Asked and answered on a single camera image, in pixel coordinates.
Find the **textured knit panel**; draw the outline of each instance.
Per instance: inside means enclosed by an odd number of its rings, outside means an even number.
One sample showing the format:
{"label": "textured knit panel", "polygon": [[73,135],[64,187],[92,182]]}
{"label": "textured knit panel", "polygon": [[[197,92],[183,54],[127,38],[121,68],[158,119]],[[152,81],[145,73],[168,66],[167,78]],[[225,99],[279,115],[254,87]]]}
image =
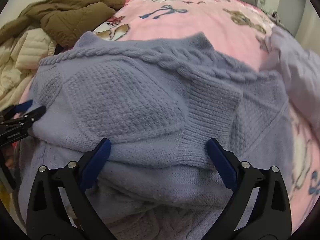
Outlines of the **textured knit panel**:
{"label": "textured knit panel", "polygon": [[77,161],[103,136],[111,155],[88,197],[119,239],[205,234],[232,194],[205,151],[211,137],[254,167],[277,165],[290,185],[279,74],[251,71],[203,34],[106,42],[85,33],[74,49],[42,60],[30,97],[48,109],[33,125],[39,145],[20,149],[20,163],[29,163],[18,195],[24,218],[32,171]]}

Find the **blue knit sweater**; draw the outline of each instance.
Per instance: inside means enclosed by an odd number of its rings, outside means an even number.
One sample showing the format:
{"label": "blue knit sweater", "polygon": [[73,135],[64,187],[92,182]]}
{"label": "blue knit sweater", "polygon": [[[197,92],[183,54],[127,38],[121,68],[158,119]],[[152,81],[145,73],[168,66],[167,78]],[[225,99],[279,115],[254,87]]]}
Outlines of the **blue knit sweater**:
{"label": "blue knit sweater", "polygon": [[63,167],[102,137],[112,142],[110,159],[87,195],[119,239],[205,234],[232,194],[205,152],[212,137],[254,167],[277,165],[290,187],[281,77],[215,51],[202,33],[116,42],[85,33],[41,61],[30,98],[47,112],[20,145],[24,219],[38,166]]}

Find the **jacket sleeve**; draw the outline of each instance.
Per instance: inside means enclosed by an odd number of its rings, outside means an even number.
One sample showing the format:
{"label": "jacket sleeve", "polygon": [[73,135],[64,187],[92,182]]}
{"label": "jacket sleeve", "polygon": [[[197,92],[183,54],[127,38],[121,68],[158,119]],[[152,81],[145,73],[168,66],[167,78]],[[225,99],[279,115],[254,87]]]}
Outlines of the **jacket sleeve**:
{"label": "jacket sleeve", "polygon": [[83,33],[93,31],[114,14],[114,9],[98,2],[77,10],[47,14],[41,19],[41,28],[62,47],[70,48]]}

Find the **bed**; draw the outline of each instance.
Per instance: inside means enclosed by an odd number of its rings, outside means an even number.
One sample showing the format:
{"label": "bed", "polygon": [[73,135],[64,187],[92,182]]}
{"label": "bed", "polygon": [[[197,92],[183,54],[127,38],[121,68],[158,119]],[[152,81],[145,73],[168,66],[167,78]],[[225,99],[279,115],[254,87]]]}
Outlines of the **bed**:
{"label": "bed", "polygon": [[[21,11],[24,6],[21,4],[21,1],[22,0],[9,0],[3,12],[0,14],[0,25],[18,15],[18,12]],[[31,0],[23,1],[23,4],[32,2]],[[125,41],[154,39],[158,37],[182,38],[187,34],[192,35],[198,31],[203,31],[215,49],[246,62],[255,70],[259,70],[259,66],[267,56],[267,54],[257,46],[257,37],[264,38],[265,35],[270,35],[273,23],[255,7],[257,0],[126,0],[126,3],[127,5],[135,4],[135,8],[140,8],[140,11],[137,12],[139,13],[139,19],[133,17],[135,13],[132,11],[133,7],[124,7],[113,18],[94,30],[94,33],[105,40]],[[159,6],[159,3],[167,7],[162,8]],[[210,16],[202,20],[208,23],[210,23],[211,20],[215,20],[217,22],[215,25],[216,28],[219,27],[218,25],[225,23],[228,25],[228,28],[232,30],[231,32],[219,36],[217,33],[223,33],[225,26],[220,27],[221,32],[214,33],[212,32],[211,24],[207,24],[205,28],[202,27],[201,30],[197,29],[198,26],[195,21],[195,15],[190,16],[187,12],[191,11],[194,6],[198,6],[199,8],[202,6],[202,8],[199,9],[198,15],[198,17],[201,17],[201,12],[207,10],[206,6],[209,5],[209,3],[215,4],[217,10],[219,9],[224,12],[223,18],[213,19],[212,16]],[[157,25],[157,21],[155,21],[159,18],[164,19],[168,17],[162,16],[162,13],[173,9],[175,10],[171,13],[171,17],[173,18],[166,23],[174,26],[174,23],[179,22],[178,16],[181,14],[188,17],[187,22],[190,23],[188,26],[181,26],[179,33],[174,32],[173,28],[169,30],[166,27],[161,27]],[[241,11],[246,18],[250,19],[251,23],[246,23],[249,28],[246,26],[245,31],[243,31],[244,28],[242,28],[239,22],[236,23],[239,19],[239,15],[235,13],[236,11]],[[158,31],[156,33],[154,31],[148,31],[148,29],[153,30],[152,28],[157,28]],[[317,194],[307,194],[307,192],[313,182],[314,171],[320,171],[320,160],[318,158],[320,156],[320,150],[318,142],[311,132],[308,123],[293,108],[291,109],[291,118],[295,138],[295,168],[292,171],[290,200],[293,216],[292,230],[295,231],[307,217],[318,199]]]}

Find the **wall outlet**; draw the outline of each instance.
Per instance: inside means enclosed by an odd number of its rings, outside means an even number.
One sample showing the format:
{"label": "wall outlet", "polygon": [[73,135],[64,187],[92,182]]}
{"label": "wall outlet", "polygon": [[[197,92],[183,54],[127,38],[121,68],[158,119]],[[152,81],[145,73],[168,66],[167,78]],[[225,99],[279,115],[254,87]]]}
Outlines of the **wall outlet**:
{"label": "wall outlet", "polygon": [[266,5],[266,3],[267,3],[267,0],[260,0],[260,4],[261,4],[261,5],[264,6],[264,5]]}

